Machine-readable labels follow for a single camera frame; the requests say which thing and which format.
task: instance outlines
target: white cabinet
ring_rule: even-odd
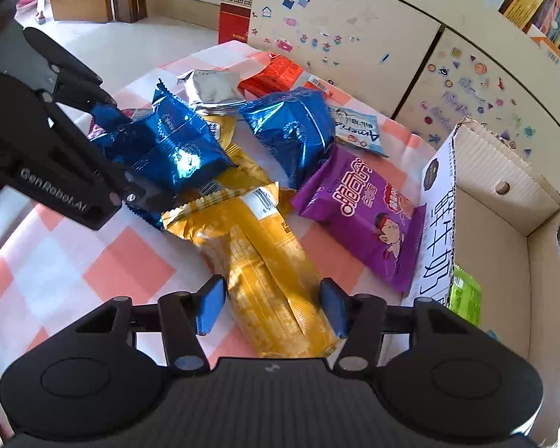
[[[439,29],[398,0],[253,0],[248,43],[391,116]]]
[[[512,76],[446,29],[396,121],[438,148],[466,115],[499,134],[560,190],[559,125]]]

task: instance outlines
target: snack bag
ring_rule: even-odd
[[[270,150],[298,189],[334,139],[335,124],[321,91],[274,92],[240,108],[257,139]]]
[[[337,338],[318,302],[320,276],[277,204],[277,184],[222,190],[162,219],[227,278],[234,318],[261,357],[326,356]]]
[[[334,146],[293,199],[323,228],[399,292],[411,286],[425,207],[412,203],[361,158]]]
[[[377,118],[345,107],[328,106],[336,124],[336,138],[343,143],[386,156],[380,142]]]

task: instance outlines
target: blue foil snack packet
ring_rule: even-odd
[[[328,109],[336,124],[336,138],[348,145],[387,157],[374,115],[365,115],[346,107],[328,106]]]
[[[106,157],[178,194],[217,176],[233,163],[207,122],[160,81],[144,118],[92,140]]]
[[[245,104],[240,113],[282,165],[293,189],[315,171],[334,139],[335,123],[316,89],[272,92]]]

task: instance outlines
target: sticker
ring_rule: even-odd
[[[482,76],[487,72],[487,67],[485,67],[485,64],[481,64],[481,62],[479,64],[475,64],[475,72],[478,73],[479,76]]]
[[[302,6],[303,8],[305,8],[305,7],[309,4],[310,1],[311,1],[311,0],[298,0],[298,1],[297,1],[297,4],[299,4],[300,6]]]
[[[291,10],[293,8],[293,5],[294,5],[294,0],[284,0],[282,2],[282,6],[285,6],[289,10]]]
[[[286,52],[292,52],[293,51],[293,46],[286,39],[278,40],[276,42],[276,47],[278,47],[281,50],[285,50]]]

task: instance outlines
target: table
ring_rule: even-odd
[[[150,107],[158,79],[182,95],[183,85],[176,84],[176,76],[191,69],[230,69],[246,79],[268,63],[266,52],[230,41],[154,69],[114,97],[120,109]],[[377,116],[382,146],[390,159],[362,153],[370,166],[418,202],[421,171],[434,154],[433,148],[393,120],[324,83],[333,92],[329,104]],[[87,115],[77,124],[87,132],[89,123]],[[234,140],[272,180],[286,180],[245,122],[237,123]],[[400,293],[373,275],[319,224],[294,214],[286,219],[321,275],[334,278],[351,295],[372,293],[388,304],[400,303]],[[191,243],[156,230],[127,208],[101,230],[93,231],[6,187],[0,193],[0,377],[26,351],[114,296],[130,296],[135,305],[152,303],[166,293],[195,292],[210,275]],[[199,341],[212,365],[222,356],[254,356],[228,305],[212,332]],[[138,334],[137,347],[165,365],[160,334]],[[6,426],[1,407],[0,417]]]

